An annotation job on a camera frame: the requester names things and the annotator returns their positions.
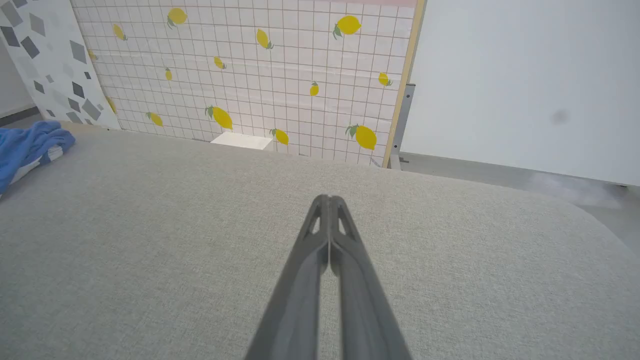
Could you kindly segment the white box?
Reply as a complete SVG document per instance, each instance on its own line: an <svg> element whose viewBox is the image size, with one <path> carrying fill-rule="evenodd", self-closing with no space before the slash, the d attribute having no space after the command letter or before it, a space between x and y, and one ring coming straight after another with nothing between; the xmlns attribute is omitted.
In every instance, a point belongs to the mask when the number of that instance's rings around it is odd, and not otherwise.
<svg viewBox="0 0 640 360"><path fill-rule="evenodd" d="M210 143L250 150L273 151L275 149L274 142L270 137L252 136L230 131L221 133Z"/></svg>

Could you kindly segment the lemon print grid panel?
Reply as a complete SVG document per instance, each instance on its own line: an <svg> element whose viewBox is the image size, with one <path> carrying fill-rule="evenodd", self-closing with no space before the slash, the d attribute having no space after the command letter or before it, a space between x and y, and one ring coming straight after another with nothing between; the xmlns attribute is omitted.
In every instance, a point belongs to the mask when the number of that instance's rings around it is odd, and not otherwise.
<svg viewBox="0 0 640 360"><path fill-rule="evenodd" d="M427 0L71 0L124 130L386 167Z"/></svg>

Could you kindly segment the white panel with grey diamonds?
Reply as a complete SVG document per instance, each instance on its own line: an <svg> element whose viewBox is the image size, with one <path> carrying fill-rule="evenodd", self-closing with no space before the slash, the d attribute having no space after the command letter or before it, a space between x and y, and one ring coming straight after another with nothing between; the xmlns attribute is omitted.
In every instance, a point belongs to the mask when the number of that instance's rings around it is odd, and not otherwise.
<svg viewBox="0 0 640 360"><path fill-rule="evenodd" d="M0 41L45 120L121 128L71 0L0 0Z"/></svg>

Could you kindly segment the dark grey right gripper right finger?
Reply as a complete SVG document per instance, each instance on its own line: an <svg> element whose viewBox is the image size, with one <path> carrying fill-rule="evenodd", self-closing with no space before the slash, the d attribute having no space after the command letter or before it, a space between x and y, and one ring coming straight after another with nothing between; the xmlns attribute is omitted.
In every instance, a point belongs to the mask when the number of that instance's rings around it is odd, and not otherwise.
<svg viewBox="0 0 640 360"><path fill-rule="evenodd" d="M342 360L413 360L345 199L329 199L329 262L338 278Z"/></svg>

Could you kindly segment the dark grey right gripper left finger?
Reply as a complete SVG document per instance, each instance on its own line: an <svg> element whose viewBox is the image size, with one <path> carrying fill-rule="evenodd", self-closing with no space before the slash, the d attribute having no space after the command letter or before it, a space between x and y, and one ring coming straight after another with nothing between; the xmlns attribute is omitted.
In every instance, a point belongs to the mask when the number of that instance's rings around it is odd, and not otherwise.
<svg viewBox="0 0 640 360"><path fill-rule="evenodd" d="M302 223L244 360L318 360L320 285L329 263L330 196Z"/></svg>

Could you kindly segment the blue shorts with white stripe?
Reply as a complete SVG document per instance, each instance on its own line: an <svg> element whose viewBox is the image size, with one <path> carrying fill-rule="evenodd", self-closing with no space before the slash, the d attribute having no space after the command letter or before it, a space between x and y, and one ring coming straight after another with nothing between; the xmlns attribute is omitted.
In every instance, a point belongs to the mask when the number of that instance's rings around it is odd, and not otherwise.
<svg viewBox="0 0 640 360"><path fill-rule="evenodd" d="M36 121L27 129L0 128L0 198L11 184L61 158L75 143L59 121Z"/></svg>

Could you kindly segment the grey metal panel stand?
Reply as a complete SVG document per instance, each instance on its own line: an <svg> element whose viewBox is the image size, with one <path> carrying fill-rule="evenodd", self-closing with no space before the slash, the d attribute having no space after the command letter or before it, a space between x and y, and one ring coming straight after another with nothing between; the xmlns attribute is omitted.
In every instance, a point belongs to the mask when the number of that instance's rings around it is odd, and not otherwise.
<svg viewBox="0 0 640 360"><path fill-rule="evenodd" d="M409 83L404 87L404 94L402 96L402 102L399 107L399 114L397 124L395 126L395 132L393 141L390 146L390 156L388 168L393 170L402 170L400 159L400 149L402 146L403 135L405 133L407 120L409 118L410 107L414 98L415 84Z"/></svg>

